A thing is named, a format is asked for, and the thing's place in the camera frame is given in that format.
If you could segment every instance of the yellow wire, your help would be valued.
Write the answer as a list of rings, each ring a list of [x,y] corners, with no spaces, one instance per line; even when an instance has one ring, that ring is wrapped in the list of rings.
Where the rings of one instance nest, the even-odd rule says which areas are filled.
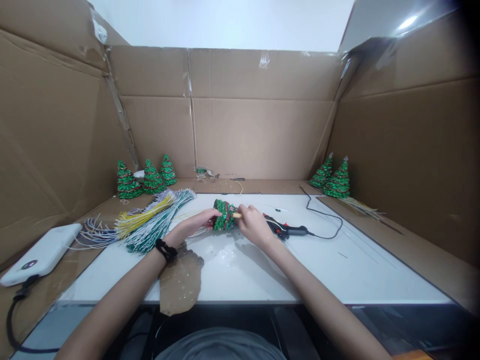
[[[175,197],[170,193],[167,194],[156,206],[141,214],[128,215],[127,212],[122,212],[118,217],[115,230],[119,239],[126,238],[132,231],[145,224],[148,220],[153,218],[156,214],[169,208],[175,202]]]

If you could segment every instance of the charging cable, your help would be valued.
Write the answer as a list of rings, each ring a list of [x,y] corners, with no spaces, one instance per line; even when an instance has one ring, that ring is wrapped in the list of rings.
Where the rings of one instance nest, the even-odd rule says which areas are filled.
[[[13,297],[13,302],[11,303],[10,310],[8,310],[8,315],[6,317],[6,334],[8,336],[8,342],[10,343],[11,347],[14,348],[16,351],[21,351],[23,353],[30,353],[30,354],[48,354],[48,353],[56,353],[59,351],[59,348],[51,348],[51,349],[32,349],[28,347],[22,346],[14,337],[14,330],[12,328],[12,316],[14,314],[15,306],[18,302],[25,299],[30,293],[30,286],[32,286],[40,275],[32,275],[30,276],[21,286],[21,289],[15,293]]]

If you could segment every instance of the table surface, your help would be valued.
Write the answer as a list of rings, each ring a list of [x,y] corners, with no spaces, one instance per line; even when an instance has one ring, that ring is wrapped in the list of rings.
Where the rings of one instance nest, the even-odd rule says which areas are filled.
[[[336,218],[307,210],[306,195],[198,194],[196,199],[178,211],[171,227],[201,210],[211,208],[217,198],[235,206],[253,204],[280,223],[286,222],[294,227],[303,225],[323,237],[331,237],[340,225]],[[310,207],[337,215],[315,198]],[[451,302],[440,290],[346,220],[333,239],[291,236],[285,245],[344,304]],[[300,301],[294,287],[278,267],[238,230],[208,232],[188,239],[187,246],[204,259],[198,303],[295,304]],[[138,254],[128,253],[122,244],[111,245],[62,294],[59,302],[98,302],[141,258]],[[157,282],[144,301],[158,303],[159,300]]]

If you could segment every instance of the power cord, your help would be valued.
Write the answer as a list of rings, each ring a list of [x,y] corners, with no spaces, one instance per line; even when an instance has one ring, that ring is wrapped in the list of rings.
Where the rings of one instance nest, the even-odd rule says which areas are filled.
[[[30,286],[32,286],[37,279],[39,278],[39,275],[32,275],[30,276],[21,286],[21,289],[18,290],[15,293],[15,296],[13,297],[13,302],[11,303],[10,310],[8,310],[8,315],[6,317],[6,334],[8,336],[8,342],[10,343],[11,347],[14,348],[16,351],[21,351],[23,353],[29,353],[29,354],[48,354],[48,353],[56,353],[60,349],[59,348],[51,348],[51,349],[32,349],[29,347],[24,347],[22,344],[20,344],[17,340],[15,340],[14,336],[14,330],[12,327],[12,317],[14,314],[14,309],[15,306],[17,305],[18,302],[22,301],[25,299],[29,293],[30,293]]]
[[[339,216],[335,216],[335,215],[332,215],[332,214],[327,214],[327,213],[325,213],[325,212],[321,212],[321,211],[318,211],[318,210],[315,210],[315,209],[310,208],[309,205],[310,205],[310,201],[312,201],[312,198],[310,197],[310,195],[307,194],[307,192],[304,190],[303,187],[301,187],[300,185],[298,185],[298,187],[303,191],[303,193],[304,193],[305,195],[308,196],[308,202],[306,203],[306,209],[307,209],[307,210],[314,211],[314,212],[316,212],[316,213],[319,213],[319,214],[322,214],[322,215],[326,215],[326,216],[329,216],[329,217],[336,218],[336,219],[340,220],[340,226],[339,226],[338,229],[336,230],[335,235],[333,235],[332,237],[318,236],[318,235],[315,235],[314,233],[311,233],[311,232],[309,232],[309,235],[314,236],[314,237],[319,238],[319,239],[326,239],[326,240],[333,239],[334,237],[336,237],[336,236],[339,234],[340,229],[341,229],[342,226],[344,225],[344,221],[342,220],[342,218],[339,217]]]

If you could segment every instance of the miniature christmas tree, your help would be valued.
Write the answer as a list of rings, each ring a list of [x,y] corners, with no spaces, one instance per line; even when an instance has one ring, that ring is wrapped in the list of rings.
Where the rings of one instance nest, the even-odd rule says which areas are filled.
[[[237,208],[227,201],[216,199],[213,208],[221,212],[221,216],[214,219],[213,230],[230,230],[238,226],[237,219],[233,217],[233,213],[237,212]]]
[[[322,166],[316,171],[315,175],[310,179],[310,185],[322,189],[332,174],[332,152],[325,160]]]
[[[161,177],[165,180],[165,185],[170,186],[177,182],[174,166],[170,162],[169,155],[165,154],[161,163]]]
[[[349,157],[345,156],[343,163],[323,187],[323,193],[325,195],[340,199],[348,198],[350,196],[348,160]]]
[[[134,175],[127,169],[125,163],[118,160],[118,197],[121,199],[132,199],[141,195],[144,191],[142,186],[135,180]]]
[[[160,176],[157,169],[152,165],[152,162],[147,159],[145,161],[145,178],[143,181],[143,192],[145,194],[158,194],[164,191],[167,187],[164,185],[164,179]]]

